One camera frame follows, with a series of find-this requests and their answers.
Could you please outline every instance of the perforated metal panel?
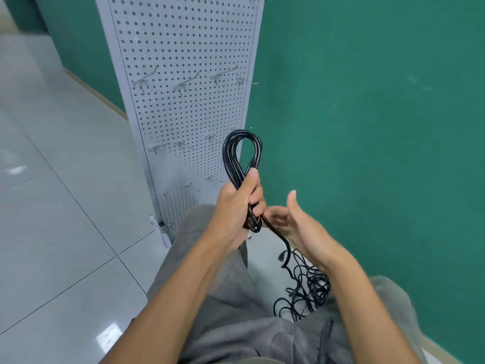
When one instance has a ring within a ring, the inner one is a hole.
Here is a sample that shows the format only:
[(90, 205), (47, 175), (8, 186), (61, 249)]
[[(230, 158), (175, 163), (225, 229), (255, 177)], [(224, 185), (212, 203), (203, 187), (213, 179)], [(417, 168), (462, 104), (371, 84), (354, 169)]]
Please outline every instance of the perforated metal panel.
[(227, 180), (264, 0), (96, 0), (157, 218), (173, 234)]

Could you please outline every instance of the person's left arm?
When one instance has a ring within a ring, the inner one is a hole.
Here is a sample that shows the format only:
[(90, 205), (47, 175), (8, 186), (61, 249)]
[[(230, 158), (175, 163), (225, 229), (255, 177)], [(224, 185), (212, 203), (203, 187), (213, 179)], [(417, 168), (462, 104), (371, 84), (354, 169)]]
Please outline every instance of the person's left arm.
[(214, 215), (179, 269), (145, 306), (100, 364), (175, 364), (210, 284), (228, 253), (244, 241), (248, 203), (263, 214), (266, 202), (256, 169), (251, 169), (239, 190), (225, 184)]

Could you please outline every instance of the gray pants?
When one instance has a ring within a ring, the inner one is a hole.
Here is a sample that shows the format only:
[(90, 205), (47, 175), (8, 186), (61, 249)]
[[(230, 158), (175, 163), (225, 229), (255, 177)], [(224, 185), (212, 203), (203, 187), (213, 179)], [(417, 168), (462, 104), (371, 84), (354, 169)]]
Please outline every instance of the gray pants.
[[(201, 205), (187, 212), (174, 244), (147, 293), (149, 301), (200, 238), (213, 210), (212, 205)], [(421, 349), (421, 331), (407, 294), (385, 277), (372, 277), (371, 282), (411, 348), (426, 363)], [(235, 251), (227, 257), (216, 275), (179, 362), (228, 363), (267, 357), (286, 364), (312, 364), (317, 358), (324, 322), (329, 318), (334, 320), (328, 344), (329, 362), (353, 363), (352, 350), (332, 293), (324, 306), (296, 323), (276, 318), (264, 307), (241, 253)]]

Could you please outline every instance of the cable pile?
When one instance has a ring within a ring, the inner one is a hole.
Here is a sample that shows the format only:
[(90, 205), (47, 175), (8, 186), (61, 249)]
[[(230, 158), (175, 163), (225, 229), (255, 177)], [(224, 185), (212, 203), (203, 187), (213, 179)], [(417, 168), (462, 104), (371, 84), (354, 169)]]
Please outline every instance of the cable pile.
[[(237, 146), (239, 142), (245, 138), (253, 143), (254, 156), (249, 162), (246, 170), (243, 170), (237, 159)], [(262, 149), (263, 144), (258, 136), (247, 130), (235, 130), (227, 136), (222, 148), (222, 157), (227, 176), (236, 189), (239, 189), (250, 168), (258, 168)], [(328, 276), (320, 272), (316, 267), (308, 264), (299, 251), (292, 251), (288, 240), (286, 240), (286, 238), (279, 233), (263, 215), (260, 217), (254, 216), (252, 211), (253, 207), (254, 205), (248, 205), (245, 228), (252, 232), (259, 232), (262, 223), (264, 222), (265, 225), (268, 226), (268, 228), (274, 232), (283, 243), (285, 243), (286, 250), (279, 255), (278, 260), (283, 262), (281, 268), (286, 269), (291, 279), (296, 281), (295, 288), (286, 289), (289, 299), (279, 298), (275, 301), (275, 304), (273, 305), (273, 313), (275, 316), (281, 317), (281, 313), (288, 310), (292, 315), (293, 321), (300, 320), (306, 314), (315, 311), (318, 307), (324, 304), (328, 293), (330, 292), (330, 281), (328, 280)], [(288, 267), (291, 256), (293, 256), (294, 261), (296, 262), (293, 271)], [(276, 304), (280, 301), (285, 301), (288, 306), (282, 307), (278, 314), (276, 314)], [(305, 307), (301, 312), (298, 311), (296, 306), (300, 301), (305, 303)]]

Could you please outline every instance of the hand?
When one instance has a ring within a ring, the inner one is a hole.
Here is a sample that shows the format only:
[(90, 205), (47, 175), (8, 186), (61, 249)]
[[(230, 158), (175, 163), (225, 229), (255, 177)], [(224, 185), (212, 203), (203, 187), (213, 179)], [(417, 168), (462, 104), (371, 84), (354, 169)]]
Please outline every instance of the hand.
[(320, 223), (302, 211), (296, 201), (296, 190), (288, 194), (287, 207), (268, 207), (266, 219), (321, 271), (331, 261), (340, 245)]
[(248, 233), (248, 230), (243, 229), (247, 206), (256, 203), (258, 205), (253, 208), (253, 213), (258, 217), (266, 210), (266, 201), (258, 170), (252, 168), (239, 190), (236, 190), (232, 183), (222, 186), (206, 232), (227, 247), (228, 252), (239, 248)]

